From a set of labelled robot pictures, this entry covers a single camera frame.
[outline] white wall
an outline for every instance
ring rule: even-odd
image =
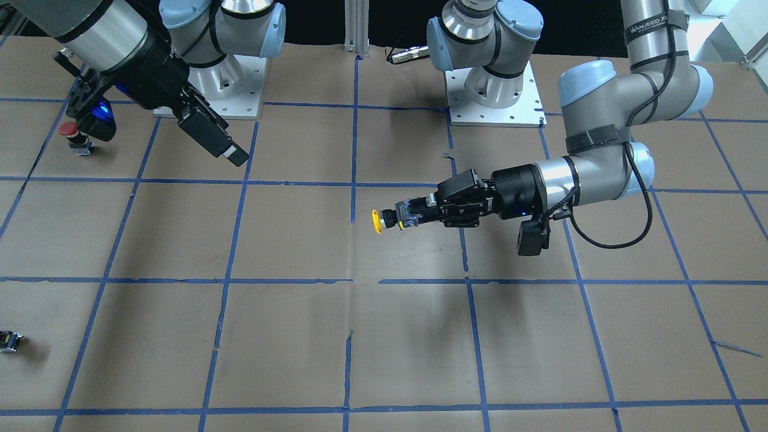
[[[740,0],[723,20],[733,39],[747,53],[768,33],[768,0]],[[755,70],[768,82],[768,55],[756,64]]]

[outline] black cable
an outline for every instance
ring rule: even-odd
[[[669,12],[670,12],[669,0],[662,0],[662,5],[664,7],[664,13],[666,13],[667,16],[669,16]],[[670,84],[670,81],[672,81],[672,74],[674,74],[674,69],[677,64],[677,56],[675,56],[677,47],[675,46],[675,41],[674,41],[674,27],[671,25],[667,26],[667,40],[669,42],[669,56],[670,56],[667,63],[669,67],[669,72],[664,76],[664,83],[661,85],[661,87],[659,87],[658,90],[656,90],[656,92],[654,92],[654,95],[651,96],[647,101],[640,104],[640,106],[638,106],[637,109],[635,109],[632,112],[632,114],[627,118],[626,126],[628,128],[632,126],[632,122],[634,121],[634,118],[638,114],[640,114],[645,108],[647,108],[648,105],[653,104],[655,101],[658,100],[661,94],[664,93],[664,90],[667,89],[667,86]],[[622,248],[629,248],[630,246],[634,246],[640,243],[645,238],[645,236],[648,235],[648,232],[650,231],[650,226],[653,223],[654,209],[652,204],[650,203],[650,194],[648,193],[648,188],[645,185],[645,181],[643,181],[643,177],[640,175],[640,170],[637,169],[637,165],[634,163],[634,156],[632,155],[632,146],[630,145],[629,142],[624,143],[624,153],[627,156],[627,161],[629,162],[629,165],[632,167],[632,172],[634,173],[634,176],[637,179],[637,183],[640,185],[640,190],[642,191],[643,199],[645,200],[645,208],[647,211],[645,228],[643,229],[643,232],[632,241],[628,241],[626,243],[621,243],[621,244],[603,244],[590,238],[581,230],[581,228],[576,223],[573,210],[571,209],[571,217],[570,217],[571,224],[574,226],[574,229],[576,230],[576,232],[587,242],[589,242],[590,244],[593,244],[594,246],[597,246],[598,248],[622,249]]]
[[[184,52],[181,53],[181,57],[184,57],[185,55],[189,54],[190,51],[192,51],[192,48],[196,47],[197,44],[199,44],[200,41],[203,40],[203,36],[205,36],[206,32],[208,32],[208,29],[214,23],[214,19],[216,19],[216,12],[218,12],[218,5],[219,4],[217,2],[210,3],[210,8],[213,10],[209,9],[208,22],[205,23],[205,27],[203,27],[203,30],[200,31],[200,34],[197,35],[197,37],[194,39],[194,42],[192,42],[192,45],[190,45],[187,49],[184,50]]]

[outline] floor tile square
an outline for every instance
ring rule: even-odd
[[[768,120],[768,95],[754,71],[730,62],[703,66],[715,84],[712,100],[703,110],[707,117]]]
[[[220,304],[220,285],[108,284],[69,407],[199,408]]]
[[[768,189],[768,124],[712,122],[710,126],[741,187]]]
[[[611,410],[515,410],[491,411],[492,430],[540,432],[614,432],[616,423]]]
[[[348,108],[265,106],[251,180],[349,183],[352,119]]]
[[[483,430],[480,411],[439,411],[412,413],[354,413],[349,415],[349,432],[466,432]]]
[[[578,285],[473,291],[489,404],[608,400]]]
[[[208,414],[205,430],[213,432],[338,432],[342,430],[342,414]]]
[[[703,121],[659,121],[632,133],[654,158],[655,188],[737,189]]]
[[[478,404],[467,287],[356,282],[350,405]]]
[[[617,400],[727,399],[684,285],[588,285]]]
[[[23,181],[0,181],[0,221],[5,220],[5,216],[11,210],[13,202],[16,201],[18,190],[22,188]]]
[[[440,222],[400,232],[391,228],[377,234],[371,210],[394,208],[395,203],[422,197],[433,188],[357,188],[354,225],[354,279],[463,278],[462,246],[455,228]]]
[[[561,222],[550,225],[549,249],[537,257],[518,255],[518,231],[524,220],[503,221],[490,214],[480,220],[479,227],[465,229],[469,274],[476,279],[575,279]]]
[[[18,416],[3,417],[2,425],[8,430],[53,430],[56,417]]]
[[[626,432],[721,432],[742,430],[735,407],[621,408],[621,428]]]
[[[765,286],[697,285],[696,293],[715,341],[768,356],[768,290]],[[768,399],[768,376],[763,357],[719,347],[736,395],[741,399]]]
[[[155,119],[138,105],[113,105],[118,131],[109,142],[93,140],[89,157],[76,156],[67,138],[55,132],[34,176],[136,178],[147,151]],[[70,121],[63,118],[61,123]]]
[[[0,274],[101,277],[132,186],[29,182],[0,239]]]
[[[537,128],[474,128],[452,126],[456,171],[474,168],[481,178],[504,168],[543,161],[544,147]]]
[[[768,242],[742,196],[660,192],[658,197],[691,279],[768,279]]]
[[[200,416],[193,415],[129,415],[129,416],[69,416],[61,424],[61,432],[80,430],[109,430],[133,432],[134,430],[162,430],[163,432],[194,432]]]
[[[768,406],[745,407],[742,405],[741,409],[751,432],[768,432]]]
[[[253,121],[228,120],[227,133],[250,153]],[[214,158],[194,139],[185,134],[176,120],[165,118],[152,144],[144,178],[186,178],[204,180],[243,180],[246,165],[234,166],[224,156]]]
[[[349,287],[231,285],[211,407],[340,407]]]
[[[53,61],[60,49],[61,43],[51,38],[9,37],[0,48],[0,97],[66,98],[74,79]]]
[[[233,277],[346,279],[349,188],[248,186]]]
[[[0,175],[29,174],[59,110],[58,103],[0,102]]]
[[[283,45],[267,65],[263,100],[314,104],[352,104],[355,54],[341,45]]]
[[[241,191],[238,184],[143,183],[110,276],[224,277]]]
[[[541,102],[546,112],[562,112],[560,108],[560,95],[558,94],[560,75],[563,75],[563,72],[574,66],[579,66],[593,60],[596,60],[596,58],[582,55],[534,54],[531,56],[531,68],[533,69],[538,93],[541,96]]]
[[[429,60],[391,65],[391,48],[371,46],[358,62],[359,103],[387,107],[446,107],[445,76]]]
[[[359,111],[357,181],[439,183],[451,177],[445,113]]]
[[[24,335],[16,353],[2,353],[2,409],[61,406],[97,289],[98,284],[0,283],[2,330]]]
[[[643,232],[647,220],[642,195],[603,201],[574,210],[579,228],[603,244],[620,244]],[[654,209],[650,231],[640,243],[624,249],[602,249],[587,241],[568,222],[581,276],[585,279],[684,279],[664,224]]]

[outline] aluminum frame post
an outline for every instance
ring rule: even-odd
[[[369,0],[345,0],[346,39],[344,50],[358,55],[368,55]]]

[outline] robotic arm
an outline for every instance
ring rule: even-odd
[[[188,82],[189,65],[171,49],[156,11],[137,0],[14,0],[12,4],[91,66],[80,76],[65,55],[55,58],[80,78],[67,115],[86,135],[103,141],[114,136],[114,116],[104,98],[114,86],[142,108],[169,107],[179,127],[214,157],[223,155],[236,166],[248,159],[227,134],[227,122]]]
[[[570,218],[576,231],[599,247],[639,242],[650,229],[647,185],[654,178],[654,163],[647,147],[632,139],[631,126],[699,111],[710,100],[713,83],[704,68],[689,62],[683,0],[622,0],[621,5],[631,73],[617,76],[609,61],[600,60],[560,77],[568,155],[494,171],[485,180],[475,170],[465,171],[427,197],[374,211],[376,231],[430,221],[473,228],[481,216],[498,214],[501,219],[531,216],[521,223],[520,255],[538,255],[548,248],[551,219]],[[633,241],[599,244],[575,224],[577,205],[638,193],[645,197],[648,220]]]

